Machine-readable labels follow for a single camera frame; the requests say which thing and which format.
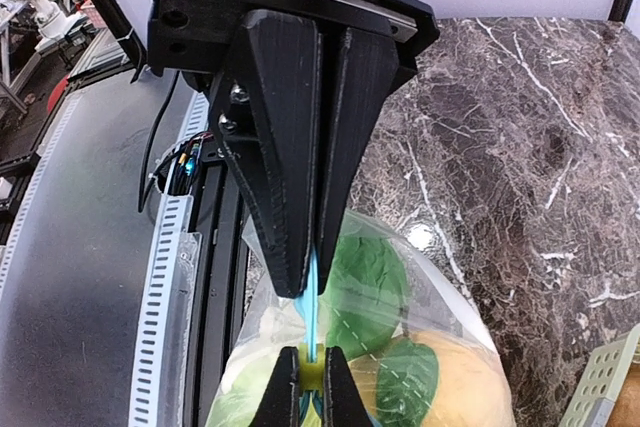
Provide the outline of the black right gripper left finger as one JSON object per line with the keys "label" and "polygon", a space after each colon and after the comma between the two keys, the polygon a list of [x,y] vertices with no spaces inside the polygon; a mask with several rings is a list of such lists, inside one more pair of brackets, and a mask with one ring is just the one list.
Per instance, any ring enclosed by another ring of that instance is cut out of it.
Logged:
{"label": "black right gripper left finger", "polygon": [[298,349],[284,347],[279,353],[252,419],[252,427],[298,427],[300,392]]}

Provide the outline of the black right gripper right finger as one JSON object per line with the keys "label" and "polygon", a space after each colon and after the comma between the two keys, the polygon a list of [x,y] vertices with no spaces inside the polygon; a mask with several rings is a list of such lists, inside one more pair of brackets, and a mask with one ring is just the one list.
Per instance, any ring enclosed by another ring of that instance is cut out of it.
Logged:
{"label": "black right gripper right finger", "polygon": [[325,353],[322,424],[329,427],[373,426],[340,347],[330,347]]}

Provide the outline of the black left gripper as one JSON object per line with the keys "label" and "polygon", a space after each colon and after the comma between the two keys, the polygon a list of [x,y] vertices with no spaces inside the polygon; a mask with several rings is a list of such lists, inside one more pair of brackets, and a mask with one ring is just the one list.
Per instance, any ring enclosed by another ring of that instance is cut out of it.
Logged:
{"label": "black left gripper", "polygon": [[440,36],[433,10],[418,0],[152,0],[148,23],[153,72],[181,72],[210,101],[215,138],[285,298],[302,293],[309,271],[326,34],[342,35],[321,114],[320,291],[382,105]]}

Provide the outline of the white green cabbage toy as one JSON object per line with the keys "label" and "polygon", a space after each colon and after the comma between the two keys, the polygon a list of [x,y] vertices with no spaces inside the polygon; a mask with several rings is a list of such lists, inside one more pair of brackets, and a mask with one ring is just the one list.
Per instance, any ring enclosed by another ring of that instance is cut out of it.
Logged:
{"label": "white green cabbage toy", "polygon": [[209,426],[247,426],[264,395],[280,351],[304,340],[304,322],[291,303],[247,316],[211,406]]}

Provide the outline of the yellow peach toy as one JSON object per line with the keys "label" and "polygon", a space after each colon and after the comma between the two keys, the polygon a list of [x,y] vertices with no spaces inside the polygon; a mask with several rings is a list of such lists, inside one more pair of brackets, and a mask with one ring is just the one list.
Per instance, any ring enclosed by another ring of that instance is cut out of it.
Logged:
{"label": "yellow peach toy", "polygon": [[349,362],[367,411],[382,426],[513,426],[499,356],[436,330],[396,336]]}

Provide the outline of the clear zip bag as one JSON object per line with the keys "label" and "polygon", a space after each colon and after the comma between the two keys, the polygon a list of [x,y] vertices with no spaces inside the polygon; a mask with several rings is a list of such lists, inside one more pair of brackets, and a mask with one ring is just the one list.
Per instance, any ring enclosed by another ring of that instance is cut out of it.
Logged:
{"label": "clear zip bag", "polygon": [[[303,347],[291,299],[263,276],[209,411],[211,426],[251,423],[280,351]],[[344,215],[317,340],[339,347],[380,426],[511,426],[511,391],[477,311],[438,268],[386,225]]]}

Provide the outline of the green leafy vegetable toy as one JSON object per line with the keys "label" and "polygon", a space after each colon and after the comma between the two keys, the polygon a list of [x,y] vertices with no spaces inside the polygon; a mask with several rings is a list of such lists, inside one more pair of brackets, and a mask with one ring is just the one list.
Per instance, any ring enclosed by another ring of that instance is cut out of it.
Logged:
{"label": "green leafy vegetable toy", "polygon": [[406,306],[406,268],[383,238],[343,236],[319,297],[319,334],[347,360],[383,349]]}

